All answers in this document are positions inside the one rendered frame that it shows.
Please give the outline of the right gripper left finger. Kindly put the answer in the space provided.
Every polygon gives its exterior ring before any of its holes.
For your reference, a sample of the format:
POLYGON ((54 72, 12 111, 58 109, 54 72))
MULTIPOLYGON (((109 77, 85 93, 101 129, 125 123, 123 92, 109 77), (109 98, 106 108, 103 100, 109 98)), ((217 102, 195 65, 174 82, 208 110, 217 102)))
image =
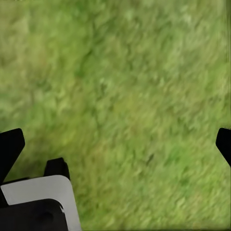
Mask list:
POLYGON ((25 147, 21 128, 0 133, 0 186, 25 147))

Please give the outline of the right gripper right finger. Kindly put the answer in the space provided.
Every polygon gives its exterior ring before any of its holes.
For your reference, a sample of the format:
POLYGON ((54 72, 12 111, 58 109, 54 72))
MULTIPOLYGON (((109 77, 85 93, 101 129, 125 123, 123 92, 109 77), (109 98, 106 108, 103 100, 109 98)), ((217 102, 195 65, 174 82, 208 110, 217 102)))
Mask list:
POLYGON ((231 130, 220 128, 218 131, 216 146, 231 167, 231 130))

